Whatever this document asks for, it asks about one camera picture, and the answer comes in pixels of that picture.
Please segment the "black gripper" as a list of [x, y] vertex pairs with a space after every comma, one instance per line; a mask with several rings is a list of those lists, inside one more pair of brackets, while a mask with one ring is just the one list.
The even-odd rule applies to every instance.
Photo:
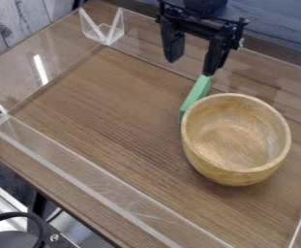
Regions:
[[239, 49], [248, 19], [220, 17], [229, 0], [157, 0], [156, 22], [165, 59], [175, 63], [185, 51], [185, 33], [209, 41], [203, 74], [212, 77], [224, 66], [231, 48]]

